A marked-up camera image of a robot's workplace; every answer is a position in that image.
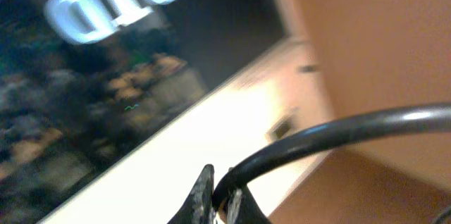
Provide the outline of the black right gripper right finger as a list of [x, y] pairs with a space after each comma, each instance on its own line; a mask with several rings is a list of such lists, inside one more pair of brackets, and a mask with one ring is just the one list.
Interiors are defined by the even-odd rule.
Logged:
[[246, 185], [228, 190], [225, 220], [227, 224], [271, 224]]

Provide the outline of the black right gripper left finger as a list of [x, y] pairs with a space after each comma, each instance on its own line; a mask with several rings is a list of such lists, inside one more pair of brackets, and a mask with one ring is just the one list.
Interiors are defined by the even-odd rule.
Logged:
[[212, 206], [214, 166], [203, 167], [183, 205], [168, 224], [213, 224], [216, 212]]

